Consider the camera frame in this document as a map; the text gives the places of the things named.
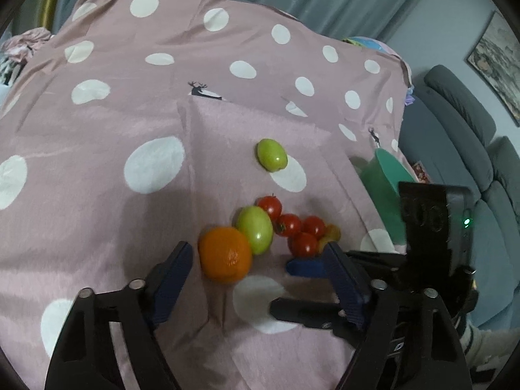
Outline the striped right sleeve forearm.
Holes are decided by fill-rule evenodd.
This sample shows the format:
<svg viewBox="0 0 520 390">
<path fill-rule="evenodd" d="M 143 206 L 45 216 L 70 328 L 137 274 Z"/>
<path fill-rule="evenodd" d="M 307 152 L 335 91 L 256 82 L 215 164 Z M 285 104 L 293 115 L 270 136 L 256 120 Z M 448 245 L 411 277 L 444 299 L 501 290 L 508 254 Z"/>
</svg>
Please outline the striped right sleeve forearm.
<svg viewBox="0 0 520 390">
<path fill-rule="evenodd" d="M 499 371 L 519 342 L 519 329 L 481 330 L 469 320 L 460 343 L 469 369 Z"/>
</svg>

